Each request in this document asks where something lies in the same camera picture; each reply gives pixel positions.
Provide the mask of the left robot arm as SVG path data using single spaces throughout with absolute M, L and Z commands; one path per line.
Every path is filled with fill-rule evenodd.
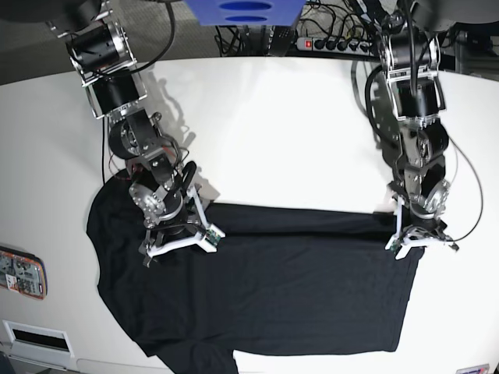
M 432 2 L 399 1 L 377 31 L 377 71 L 398 125 L 394 138 L 381 136 L 397 153 L 390 184 L 396 229 L 385 246 L 396 259 L 432 245 L 458 248 L 441 219 L 451 182 L 444 155 L 450 139 L 441 123 L 446 103 L 439 79 L 437 9 Z

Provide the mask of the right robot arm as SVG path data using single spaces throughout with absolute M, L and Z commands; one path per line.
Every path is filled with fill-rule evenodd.
M 147 113 L 147 89 L 126 32 L 107 1 L 53 1 L 46 23 L 64 40 L 93 115 L 108 126 L 108 147 L 124 160 L 128 194 L 142 211 L 144 263 L 196 246 L 216 252 L 225 233 L 207 220 L 197 166 L 184 162 L 178 141 Z

